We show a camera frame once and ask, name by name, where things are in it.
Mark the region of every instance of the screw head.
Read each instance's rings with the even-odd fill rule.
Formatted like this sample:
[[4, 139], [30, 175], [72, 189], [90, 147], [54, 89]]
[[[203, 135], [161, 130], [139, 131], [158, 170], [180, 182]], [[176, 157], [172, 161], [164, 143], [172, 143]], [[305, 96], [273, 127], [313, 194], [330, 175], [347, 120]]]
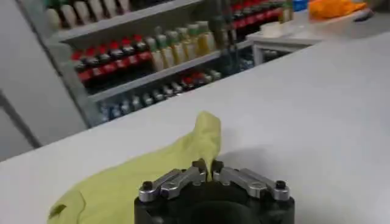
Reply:
[[276, 183], [275, 183], [275, 188], [279, 189], [279, 190], [286, 189], [286, 182], [284, 182], [282, 180], [277, 180]]
[[149, 191], [153, 188], [153, 182], [151, 181], [144, 181], [142, 183], [142, 190]]

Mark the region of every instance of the metal gripper jaw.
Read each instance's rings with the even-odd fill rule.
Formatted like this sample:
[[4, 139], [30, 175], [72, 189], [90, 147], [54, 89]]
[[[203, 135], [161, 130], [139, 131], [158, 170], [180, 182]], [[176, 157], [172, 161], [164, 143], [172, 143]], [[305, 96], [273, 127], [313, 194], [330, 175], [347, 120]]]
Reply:
[[[284, 181], [272, 181], [249, 169], [233, 169], [225, 167], [221, 161], [213, 161], [211, 166], [213, 181], [229, 186], [236, 184], [244, 189], [253, 198], [261, 199], [267, 193], [277, 201], [287, 201], [290, 198], [289, 187]], [[151, 202], [158, 197], [168, 200], [180, 195], [180, 191], [188, 184], [200, 186], [207, 180], [205, 161], [194, 161], [187, 170], [173, 169], [159, 179], [151, 182], [145, 181], [139, 189], [138, 197], [142, 202]]]

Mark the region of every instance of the white table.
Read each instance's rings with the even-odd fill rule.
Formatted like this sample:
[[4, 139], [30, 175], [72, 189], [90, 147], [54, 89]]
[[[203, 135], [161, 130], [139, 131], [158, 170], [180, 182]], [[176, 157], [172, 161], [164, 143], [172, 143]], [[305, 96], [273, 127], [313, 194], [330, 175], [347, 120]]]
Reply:
[[170, 144], [208, 110], [220, 159], [286, 180], [296, 223], [388, 224], [389, 41], [325, 41], [1, 162], [0, 223], [44, 223], [72, 185]]

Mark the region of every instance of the yellow towel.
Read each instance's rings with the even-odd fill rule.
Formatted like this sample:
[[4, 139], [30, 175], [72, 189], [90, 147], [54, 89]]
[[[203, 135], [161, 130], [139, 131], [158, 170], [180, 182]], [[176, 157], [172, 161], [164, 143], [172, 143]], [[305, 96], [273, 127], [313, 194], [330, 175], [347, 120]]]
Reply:
[[192, 132], [159, 151], [131, 159], [83, 180], [51, 208], [48, 224], [133, 224], [133, 203], [145, 180], [203, 158], [210, 168], [221, 145], [221, 123], [201, 112]]

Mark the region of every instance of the blue object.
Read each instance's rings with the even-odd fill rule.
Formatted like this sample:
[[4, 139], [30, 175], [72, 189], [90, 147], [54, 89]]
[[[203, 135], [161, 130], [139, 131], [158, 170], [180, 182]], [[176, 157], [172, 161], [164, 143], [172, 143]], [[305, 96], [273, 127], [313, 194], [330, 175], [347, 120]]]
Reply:
[[299, 12], [307, 9], [308, 0], [294, 0], [294, 11]]

